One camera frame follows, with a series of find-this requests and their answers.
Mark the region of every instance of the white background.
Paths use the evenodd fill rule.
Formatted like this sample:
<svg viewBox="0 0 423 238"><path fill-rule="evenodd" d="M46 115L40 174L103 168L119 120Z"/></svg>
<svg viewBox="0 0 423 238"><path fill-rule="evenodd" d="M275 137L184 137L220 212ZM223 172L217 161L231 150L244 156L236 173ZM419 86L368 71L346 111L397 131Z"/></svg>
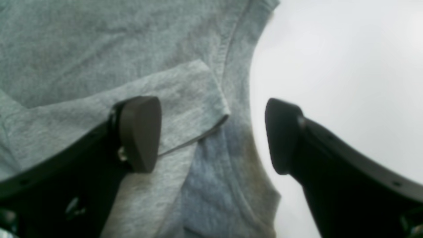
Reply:
<svg viewBox="0 0 423 238"><path fill-rule="evenodd" d="M262 163L281 193L278 238L317 238L301 186L271 165L270 97L301 107L349 145L423 184L423 1L282 0L251 67Z"/></svg>

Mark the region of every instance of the white surface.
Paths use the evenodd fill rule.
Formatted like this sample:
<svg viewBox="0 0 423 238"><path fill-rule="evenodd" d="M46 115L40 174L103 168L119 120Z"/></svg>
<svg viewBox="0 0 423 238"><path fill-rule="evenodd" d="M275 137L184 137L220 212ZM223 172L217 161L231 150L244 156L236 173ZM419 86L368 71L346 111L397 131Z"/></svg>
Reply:
<svg viewBox="0 0 423 238"><path fill-rule="evenodd" d="M271 165L270 97L301 107L369 158L423 184L423 1L282 0L251 68L253 129L282 195L278 237L319 237L301 186Z"/></svg>

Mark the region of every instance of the gray t-shirt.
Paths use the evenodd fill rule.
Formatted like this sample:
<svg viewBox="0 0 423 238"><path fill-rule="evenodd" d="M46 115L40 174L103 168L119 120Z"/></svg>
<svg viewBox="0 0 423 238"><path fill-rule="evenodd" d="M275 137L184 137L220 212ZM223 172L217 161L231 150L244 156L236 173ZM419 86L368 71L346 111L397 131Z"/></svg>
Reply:
<svg viewBox="0 0 423 238"><path fill-rule="evenodd" d="M151 174L121 183L104 238L274 237L248 71L277 0L0 0L0 178L158 96Z"/></svg>

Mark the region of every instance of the fabric fold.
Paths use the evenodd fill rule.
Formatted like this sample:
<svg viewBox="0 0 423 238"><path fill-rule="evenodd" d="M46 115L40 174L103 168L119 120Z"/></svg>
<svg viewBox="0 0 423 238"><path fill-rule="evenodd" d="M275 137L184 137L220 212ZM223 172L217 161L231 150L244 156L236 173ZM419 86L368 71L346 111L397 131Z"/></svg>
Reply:
<svg viewBox="0 0 423 238"><path fill-rule="evenodd" d="M211 70L198 60L82 99L24 109L9 98L0 105L0 111L8 112L2 119L9 149L28 169L107 120L116 102L143 95L157 96L161 102L159 154L202 138L230 114Z"/></svg>
<svg viewBox="0 0 423 238"><path fill-rule="evenodd" d="M244 4L219 79L232 115L218 131L198 142L182 188L184 224L203 237L276 236L273 221L280 195L258 157L245 92L254 46L277 1Z"/></svg>

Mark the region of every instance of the gray fabric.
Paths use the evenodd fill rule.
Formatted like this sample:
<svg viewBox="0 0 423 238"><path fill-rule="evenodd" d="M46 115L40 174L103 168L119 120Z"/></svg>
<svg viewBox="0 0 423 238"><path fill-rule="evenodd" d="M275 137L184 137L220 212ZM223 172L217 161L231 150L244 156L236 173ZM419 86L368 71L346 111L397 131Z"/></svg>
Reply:
<svg viewBox="0 0 423 238"><path fill-rule="evenodd" d="M102 237L275 236L248 69L276 0L0 3L1 178L61 151L115 102L154 95L157 166L124 178Z"/></svg>
<svg viewBox="0 0 423 238"><path fill-rule="evenodd" d="M198 233L195 233L187 228L184 229L185 232L185 238L202 238L201 235L199 235Z"/></svg>

